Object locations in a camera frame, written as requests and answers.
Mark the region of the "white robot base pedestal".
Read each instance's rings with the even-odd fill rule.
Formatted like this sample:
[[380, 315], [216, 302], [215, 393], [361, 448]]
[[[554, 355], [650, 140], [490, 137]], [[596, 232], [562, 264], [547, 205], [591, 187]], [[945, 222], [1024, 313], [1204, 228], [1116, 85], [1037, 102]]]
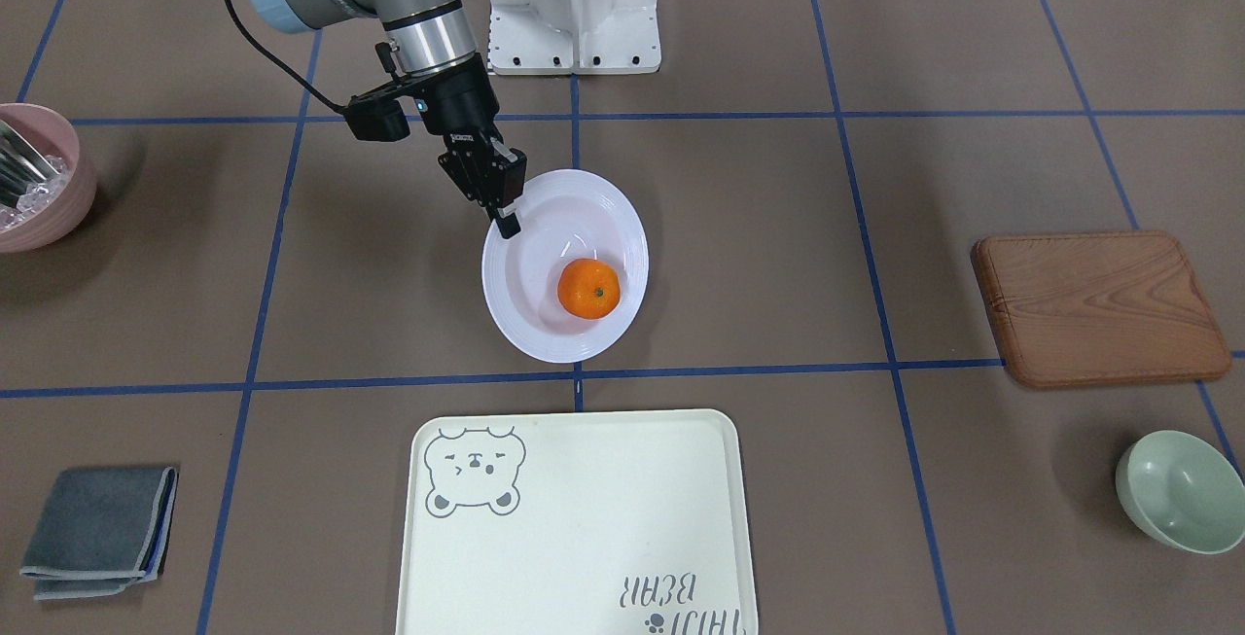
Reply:
[[659, 0], [491, 0], [493, 73], [655, 73], [661, 65]]

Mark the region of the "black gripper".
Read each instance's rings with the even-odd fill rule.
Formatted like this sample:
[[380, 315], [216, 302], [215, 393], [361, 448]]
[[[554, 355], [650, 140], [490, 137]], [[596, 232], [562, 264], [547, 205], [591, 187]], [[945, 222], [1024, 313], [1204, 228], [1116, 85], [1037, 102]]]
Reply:
[[[497, 128], [499, 103], [481, 54], [406, 81], [425, 128], [444, 139], [439, 166], [454, 187], [483, 208], [510, 208], [523, 193], [525, 153]], [[515, 210], [496, 210], [494, 224], [503, 240], [520, 233]]]

